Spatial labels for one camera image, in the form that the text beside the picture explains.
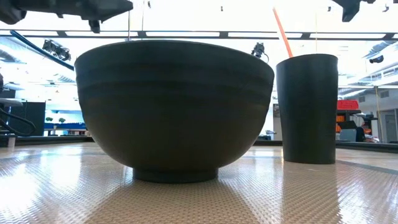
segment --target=cable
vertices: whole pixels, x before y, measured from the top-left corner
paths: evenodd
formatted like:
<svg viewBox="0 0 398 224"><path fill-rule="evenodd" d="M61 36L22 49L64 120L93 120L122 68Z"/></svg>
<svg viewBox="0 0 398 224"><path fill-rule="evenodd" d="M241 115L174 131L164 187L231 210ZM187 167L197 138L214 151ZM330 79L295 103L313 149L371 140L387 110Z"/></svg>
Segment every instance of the cable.
<svg viewBox="0 0 398 224"><path fill-rule="evenodd" d="M145 0L142 1L141 32L144 32L144 13L145 13Z"/></svg>
<svg viewBox="0 0 398 224"><path fill-rule="evenodd" d="M2 110L1 108L0 108L0 114L4 114L4 115L6 115L6 116L9 116L10 118L18 119L18 120L22 121L23 123L28 124L28 125L32 128L32 131L31 131L31 132L29 132L29 133L22 133L22 132L19 132L19 131L15 130L14 128L8 126L8 124L6 124L6 122L4 122L2 119L0 119L0 125L3 126L5 129L7 129L8 131L10 131L10 132L13 133L13 134L16 134L16 135L18 135L18 136L27 137L27 136L32 135L33 132L36 131L36 126L35 126L35 124L34 124L33 122L31 122L31 121L28 121L28 120L26 120L26 119L24 119L24 118L18 117L18 116L13 115L13 114L9 114L9 113L5 112L4 110Z"/></svg>
<svg viewBox="0 0 398 224"><path fill-rule="evenodd" d="M262 53L262 54L264 54L265 56L267 56L267 63L269 62L269 57L268 57L268 55L266 54L266 53Z"/></svg>
<svg viewBox="0 0 398 224"><path fill-rule="evenodd" d="M318 13L315 10L315 53L318 53Z"/></svg>
<svg viewBox="0 0 398 224"><path fill-rule="evenodd" d="M127 41L130 41L130 31L131 31L131 10L129 10L129 22L128 22L128 37Z"/></svg>

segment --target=orange straw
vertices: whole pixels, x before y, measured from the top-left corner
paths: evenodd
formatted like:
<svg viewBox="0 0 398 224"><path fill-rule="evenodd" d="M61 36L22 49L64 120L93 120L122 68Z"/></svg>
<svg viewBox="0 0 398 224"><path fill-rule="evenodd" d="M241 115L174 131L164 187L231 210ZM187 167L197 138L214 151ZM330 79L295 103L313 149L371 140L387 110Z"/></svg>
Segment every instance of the orange straw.
<svg viewBox="0 0 398 224"><path fill-rule="evenodd" d="M272 8L272 11L274 12L275 20L276 20L276 23L278 24L279 34L280 34L280 36L282 36L282 40L284 41L284 44L286 46L287 53L289 54L289 57L291 58L291 57L293 57L292 49L290 49L289 41L287 40L284 28L282 27L282 23L280 22L278 12L276 11L275 7Z"/></svg>

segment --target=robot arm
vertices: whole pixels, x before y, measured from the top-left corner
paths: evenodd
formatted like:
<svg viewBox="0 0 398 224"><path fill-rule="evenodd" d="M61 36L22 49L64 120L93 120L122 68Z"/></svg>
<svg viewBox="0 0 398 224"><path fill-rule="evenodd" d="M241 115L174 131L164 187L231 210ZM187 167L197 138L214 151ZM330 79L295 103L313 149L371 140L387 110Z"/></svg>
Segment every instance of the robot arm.
<svg viewBox="0 0 398 224"><path fill-rule="evenodd" d="M27 11L80 16L88 20L94 33L100 32L100 21L130 11L128 0L0 0L0 21L13 25L25 18Z"/></svg>
<svg viewBox="0 0 398 224"><path fill-rule="evenodd" d="M373 4L376 0L333 0L341 7L343 7L343 22L349 22L359 12L359 5L361 1L366 1L369 4Z"/></svg>

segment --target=bowl base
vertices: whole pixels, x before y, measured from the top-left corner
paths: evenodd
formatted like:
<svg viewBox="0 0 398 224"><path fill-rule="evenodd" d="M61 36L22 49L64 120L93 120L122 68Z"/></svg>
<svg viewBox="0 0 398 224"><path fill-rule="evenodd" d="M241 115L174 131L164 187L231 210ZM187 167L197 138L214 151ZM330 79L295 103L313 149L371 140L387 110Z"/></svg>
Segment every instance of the bowl base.
<svg viewBox="0 0 398 224"><path fill-rule="evenodd" d="M217 175L218 169L203 172L161 172L133 169L133 177L137 180L166 184L203 182L214 179Z"/></svg>

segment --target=bowl rim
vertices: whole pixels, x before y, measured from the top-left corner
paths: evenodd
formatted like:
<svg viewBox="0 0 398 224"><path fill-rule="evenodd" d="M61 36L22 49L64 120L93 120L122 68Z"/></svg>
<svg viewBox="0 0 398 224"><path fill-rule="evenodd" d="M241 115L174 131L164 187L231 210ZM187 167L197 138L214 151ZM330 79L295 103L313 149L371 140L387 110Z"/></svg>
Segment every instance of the bowl rim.
<svg viewBox="0 0 398 224"><path fill-rule="evenodd" d="M75 66L76 66L77 61L79 61L79 59L80 59L81 57L87 57L86 55L92 54L92 52L95 52L96 50L99 50L99 49L102 49L102 48L105 48L105 47L112 47L112 46L115 46L115 45L140 44L140 43L144 43L144 42L183 43L183 44L196 44L196 45L206 45L206 46L209 46L209 47L217 47L217 48L219 48L219 49L229 50L229 51L232 51L232 52L236 52L237 54L245 55L245 57L250 56L250 57L252 57L252 58L255 58L258 62L262 62L262 63L266 64L266 65L269 67L269 69L271 69L271 70L273 71L273 69L271 68L271 66L270 66L268 63L266 63L265 61L259 59L258 57L254 56L254 55L251 55L251 54L249 54L249 53L243 52L243 51L241 51L241 50L236 50L236 49L233 49L233 48L230 48L230 47L225 47L225 46L216 45L216 44L208 44L208 43L202 43L202 42L195 42L195 41L191 41L191 40L130 40L130 41L125 41L125 42L118 42L118 43L112 43L112 44L105 44L105 45L102 45L102 46L99 46L99 47L95 47L95 48L93 48L93 49L90 49L90 50L88 50L88 51L82 53L81 55L79 55L79 56L77 57L76 61L75 61Z"/></svg>
<svg viewBox="0 0 398 224"><path fill-rule="evenodd" d="M297 60L309 60L310 58L317 58L317 57L324 57L324 58L330 58L333 60L338 60L338 57L336 55L332 55L332 54L323 54L323 53L304 54L304 55L294 56L292 58L287 58L287 59L279 62L276 65L276 67L280 67L285 63L294 63Z"/></svg>

